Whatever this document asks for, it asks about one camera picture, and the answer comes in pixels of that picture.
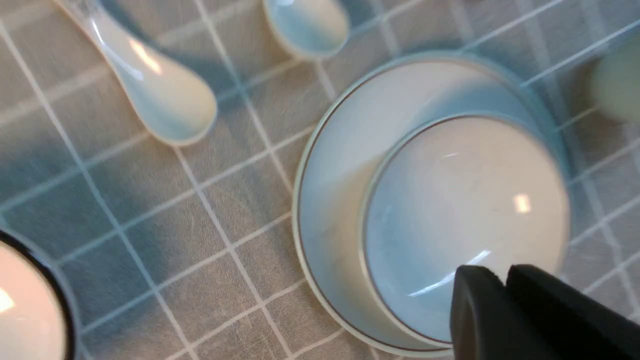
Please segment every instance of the spoon bowl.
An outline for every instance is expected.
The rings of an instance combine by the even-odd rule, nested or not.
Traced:
[[[349,17],[336,0],[263,0],[262,4],[276,38],[296,57],[331,57],[349,38]]]
[[[138,117],[158,140],[191,145],[214,125],[218,105],[191,69],[145,45],[95,0],[56,0],[115,72]]]

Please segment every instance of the dark rim line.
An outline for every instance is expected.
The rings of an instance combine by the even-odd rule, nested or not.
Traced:
[[[511,121],[509,121],[508,118],[499,118],[499,117],[491,117],[491,116],[487,116],[487,115],[459,115],[459,116],[453,116],[453,117],[449,117],[446,119],[442,119],[441,121],[436,121],[433,124],[430,124],[418,131],[416,131],[414,134],[411,134],[410,137],[404,139],[404,142],[399,146],[396,147],[395,149],[391,149],[391,151],[393,151],[393,153],[387,157],[386,159],[383,160],[383,163],[381,164],[380,169],[374,174],[374,179],[373,179],[373,184],[371,185],[371,193],[373,194],[375,189],[378,187],[378,185],[380,184],[380,181],[382,180],[382,177],[384,175],[384,173],[387,172],[388,167],[391,165],[391,163],[393,162],[393,160],[400,154],[400,152],[402,152],[402,150],[409,145],[409,143],[416,139],[418,136],[420,136],[421,134],[425,133],[426,131],[433,129],[434,127],[438,126],[438,125],[442,125],[446,122],[450,122],[453,120],[458,120],[458,119],[464,119],[464,118],[469,118],[469,117],[474,117],[474,118],[482,118],[482,119],[486,119],[486,120],[491,120],[491,121],[496,121],[499,122],[501,124],[507,125],[509,127],[512,127],[513,129],[515,129],[516,131],[518,131],[519,133],[522,133],[522,135],[524,135],[526,138],[529,138],[530,140],[532,140],[537,147],[540,148],[540,150],[543,151],[543,153],[546,155],[546,157],[548,157],[548,160],[551,163],[555,163],[554,157],[551,153],[549,153],[549,151],[547,150],[547,148],[543,145],[540,144],[540,140],[538,140],[535,136],[529,134],[529,130],[526,129],[523,126],[520,126],[519,124],[515,124],[512,123]],[[371,201],[373,201],[372,197],[369,197],[367,199],[367,204],[366,204],[366,208],[365,208],[365,215],[364,218],[368,218],[369,216],[369,212],[371,210]],[[418,331],[417,329],[414,329],[412,326],[410,326],[409,324],[407,324],[406,322],[404,322],[400,316],[398,316],[398,314],[391,309],[391,307],[387,304],[387,301],[385,300],[385,298],[382,296],[382,292],[380,291],[380,289],[378,288],[378,284],[376,283],[374,277],[371,275],[371,262],[369,260],[369,256],[368,256],[368,252],[367,252],[367,239],[369,238],[367,236],[367,226],[365,222],[362,222],[362,234],[363,234],[363,238],[362,238],[362,243],[363,243],[363,252],[364,252],[364,259],[365,259],[365,266],[367,268],[367,277],[369,278],[371,284],[373,285],[374,290],[376,290],[376,293],[378,294],[378,298],[381,300],[382,304],[384,304],[385,308],[389,311],[389,313],[391,313],[396,320],[398,320],[399,322],[401,322],[404,326],[406,326],[407,328],[411,329],[413,332],[415,332],[416,334],[420,334],[421,336],[438,342],[438,343],[443,343],[443,344],[447,344],[447,345],[451,345],[453,344],[453,342],[451,341],[444,341],[444,340],[440,340],[440,339],[436,339],[436,338],[432,338],[431,336],[428,336],[427,334],[424,334],[422,331]]]
[[[473,67],[475,69],[478,69],[482,72],[487,73],[490,77],[494,78],[496,81],[498,81],[499,83],[502,83],[505,85],[505,87],[511,89],[511,92],[514,93],[514,95],[517,98],[520,98],[521,100],[523,100],[523,104],[525,105],[525,107],[532,113],[532,115],[535,115],[537,113],[539,113],[539,111],[536,110],[536,103],[534,102],[534,104],[531,104],[531,101],[527,100],[526,98],[523,98],[523,96],[521,96],[520,94],[518,94],[517,92],[513,91],[513,84],[511,83],[511,79],[515,79],[514,75],[512,75],[511,73],[505,72],[505,70],[499,71],[498,68],[494,65],[490,65],[491,63],[489,63],[487,60],[484,60],[482,58],[479,58],[477,56],[466,56],[466,57],[454,57],[454,55],[452,55],[451,53],[448,52],[441,52],[436,54],[434,57],[419,57],[414,55],[413,58],[407,59],[406,61],[399,61],[398,63],[389,66],[388,68],[384,68],[383,67],[379,70],[379,71],[373,71],[369,74],[369,77],[361,80],[361,82],[354,88],[352,88],[348,94],[343,95],[336,103],[334,106],[331,107],[331,111],[329,113],[327,113],[325,116],[323,116],[323,120],[322,120],[322,124],[320,125],[319,130],[317,131],[316,136],[313,138],[310,149],[307,153],[306,158],[304,159],[304,165],[303,165],[303,169],[302,169],[302,175],[300,176],[300,189],[298,190],[301,193],[302,190],[302,184],[303,184],[303,180],[305,178],[305,174],[307,172],[307,166],[309,163],[309,156],[311,155],[311,153],[313,152],[314,147],[316,146],[316,143],[318,141],[318,138],[320,137],[320,134],[322,133],[324,127],[327,125],[327,123],[329,123],[329,120],[331,119],[331,117],[333,116],[333,114],[338,110],[338,108],[342,105],[342,103],[344,103],[344,101],[346,101],[347,99],[349,99],[349,97],[351,97],[351,95],[353,95],[354,92],[356,92],[359,88],[361,88],[362,86],[364,86],[366,83],[370,82],[371,80],[373,80],[374,78],[385,74],[391,70],[394,70],[398,67],[402,67],[402,66],[406,66],[409,64],[413,64],[413,63],[424,63],[424,62],[441,62],[441,61],[449,61],[449,62],[454,62],[454,63],[458,63],[458,64],[464,64],[466,66],[469,67]],[[553,151],[551,151],[550,149],[548,149],[548,146],[551,145],[547,145],[545,144],[545,146],[543,147],[545,150],[547,150],[548,153],[550,153],[552,156],[552,159],[555,159],[555,156],[553,156],[553,153],[555,151],[555,149]],[[304,241],[302,241],[302,233],[301,233],[301,226],[300,226],[300,206],[301,204],[301,196],[299,196],[298,198],[298,214],[297,214],[297,221],[298,221],[298,238],[300,239],[300,249],[302,250],[302,253],[304,255],[304,262],[306,264],[306,267],[308,269],[308,272],[311,276],[311,278],[313,279],[314,284],[317,284],[316,281],[316,277],[314,276],[313,271],[311,271],[311,266],[309,265],[308,261],[307,261],[307,252],[305,250],[305,246],[304,246]],[[367,267],[367,271],[369,272],[369,264],[368,261],[365,261],[366,267]],[[350,321],[346,320],[342,314],[340,314],[339,311],[336,310],[336,308],[333,306],[333,304],[331,303],[331,301],[329,301],[329,299],[327,298],[327,296],[324,294],[324,291],[318,286],[316,285],[316,288],[318,289],[318,291],[320,292],[320,294],[322,295],[322,297],[324,298],[324,300],[326,301],[326,303],[331,307],[331,309],[333,310],[333,312],[338,315],[340,317],[340,319],[342,319],[342,321],[344,321],[345,323],[349,324],[352,328],[356,329],[361,335],[365,336],[366,338],[369,338],[375,342],[384,344],[388,347],[392,347],[392,348],[396,348],[399,350],[406,350],[406,351],[410,351],[410,352],[436,352],[436,351],[445,351],[445,350],[450,350],[450,348],[436,348],[436,349],[429,349],[429,350],[417,350],[417,349],[413,349],[413,348],[404,348],[404,347],[399,347],[397,345],[393,345],[393,344],[389,344],[386,343],[384,341],[378,340],[376,338],[373,338],[372,336],[368,335],[366,332],[364,332],[363,330],[359,329],[357,326],[354,326]],[[388,305],[387,303],[382,299],[382,297],[380,296],[380,293],[378,292],[378,296],[379,299],[381,300],[381,302],[385,305],[385,307],[388,309]],[[398,320],[399,322],[401,322],[402,324],[404,324],[405,326],[407,326],[402,320],[400,320],[395,313],[393,313],[392,311],[390,311],[394,317],[396,318],[396,320]],[[443,343],[443,344],[448,344],[450,345],[451,342],[444,342],[444,341],[440,341],[440,340],[435,340],[433,338],[430,338],[429,336],[426,336],[424,334],[422,334],[421,332],[417,332],[414,329],[412,329],[411,327],[407,326],[407,328],[413,330],[414,332],[416,332],[417,334],[420,334],[421,336],[430,339],[432,341],[435,342],[439,342],[439,343]]]
[[[371,74],[370,77],[368,77],[367,79],[362,81],[360,84],[358,84],[356,87],[354,87],[346,96],[344,96],[341,100],[339,100],[338,103],[335,106],[333,106],[331,112],[329,112],[324,117],[324,119],[326,119],[326,120],[321,124],[320,130],[318,131],[317,136],[313,139],[313,142],[312,142],[311,148],[309,149],[308,154],[311,155],[311,152],[313,151],[314,147],[316,146],[316,143],[318,141],[318,138],[320,137],[320,134],[322,133],[322,130],[327,125],[327,123],[329,123],[329,120],[331,119],[333,114],[338,110],[338,108],[342,105],[342,103],[344,103],[344,101],[349,99],[351,97],[351,95],[353,95],[353,93],[356,92],[356,90],[358,90],[359,88],[361,88],[366,83],[368,83],[371,80],[373,80],[374,78],[376,78],[376,77],[378,77],[378,76],[380,76],[382,74],[385,74],[385,73],[387,73],[387,72],[389,72],[391,70],[394,70],[394,69],[396,69],[398,67],[409,65],[411,63],[436,62],[436,61],[442,61],[442,60],[443,60],[443,58],[439,58],[439,59],[434,58],[433,60],[430,60],[430,61],[415,59],[415,60],[412,60],[412,61],[398,63],[397,65],[391,66],[388,69],[383,69],[383,70],[381,70],[379,72],[375,72],[375,73]],[[307,166],[308,166],[308,163],[309,163],[308,160],[309,160],[309,156],[307,156],[307,158],[305,159],[305,164],[304,164],[302,176],[300,178],[300,190],[302,190],[302,182],[303,182],[303,180],[305,178],[305,174],[307,173]],[[301,201],[301,197],[299,197],[299,199],[298,199],[298,219],[300,219],[300,208],[301,208],[300,201]],[[302,233],[301,233],[301,227],[300,226],[298,226],[298,238],[300,239],[300,248],[302,249],[302,253],[305,255],[305,263],[307,264],[307,268],[311,269],[311,266],[309,265],[309,263],[307,261],[307,252],[305,250],[304,242],[301,240],[302,239]],[[313,271],[309,270],[309,274],[311,275],[311,278],[313,279],[314,284],[317,284],[316,277],[314,276]],[[333,306],[331,301],[329,301],[327,296],[324,294],[324,291],[319,286],[316,286],[316,288],[318,289],[318,291],[320,291],[320,294],[322,294],[324,300],[326,301],[327,304],[329,304],[329,306],[331,307],[333,312],[336,313],[342,319],[342,321],[348,323],[352,328],[356,329],[360,334],[362,334],[363,336],[365,336],[365,337],[367,337],[367,338],[369,338],[369,339],[371,339],[371,340],[373,340],[375,342],[384,344],[384,345],[386,345],[388,347],[396,348],[396,349],[399,349],[399,350],[410,351],[410,352],[436,352],[436,351],[450,350],[448,348],[434,348],[434,349],[424,349],[424,350],[414,349],[414,348],[405,348],[405,347],[400,347],[400,346],[393,345],[393,344],[390,344],[390,343],[386,343],[384,341],[381,341],[381,340],[378,340],[376,338],[373,338],[372,336],[370,336],[369,334],[367,334],[366,332],[364,332],[363,330],[361,330],[357,326],[353,325],[350,321],[346,320],[344,318],[344,316],[342,314],[340,314],[339,311],[336,310],[336,308]]]
[[[20,255],[27,259],[45,277],[45,279],[49,283],[49,286],[53,289],[53,292],[58,298],[58,303],[62,308],[62,313],[65,320],[65,328],[67,330],[67,354],[65,356],[65,360],[75,359],[77,351],[75,337],[76,329],[74,327],[71,308],[69,307],[69,304],[67,302],[65,292],[62,290],[62,287],[60,287],[60,284],[58,284],[56,276],[49,269],[49,267],[38,258],[38,254],[36,252],[27,247],[27,245],[21,243],[18,239],[2,230],[0,230],[0,242],[3,242],[14,248],[17,252],[20,253]]]

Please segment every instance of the white bowl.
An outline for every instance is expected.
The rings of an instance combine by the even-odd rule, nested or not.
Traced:
[[[570,226],[563,177],[517,122],[462,116],[421,126],[392,149],[362,204],[360,260],[396,326],[451,345],[460,265],[558,270]]]
[[[386,352],[451,354],[442,348],[450,345],[398,327],[380,307],[358,258],[361,203],[398,141],[419,126],[465,113],[517,119],[562,158],[548,112],[513,76],[475,57],[431,52],[396,60],[355,83],[320,121],[300,161],[292,225],[309,285],[338,323]]]
[[[34,243],[0,229],[0,358],[79,359],[79,330],[62,271]]]

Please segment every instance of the ceramic spoon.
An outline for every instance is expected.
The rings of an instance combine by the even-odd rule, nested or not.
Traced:
[[[349,17],[337,0],[263,0],[271,30],[294,56],[333,56],[349,38]]]
[[[185,66],[125,30],[97,0],[54,0],[113,68],[138,117],[160,141],[197,142],[218,114],[213,91]]]

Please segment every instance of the black object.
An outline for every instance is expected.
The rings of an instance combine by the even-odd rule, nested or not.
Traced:
[[[450,323],[456,360],[640,360],[640,326],[532,265],[512,266],[506,286],[459,267]]]

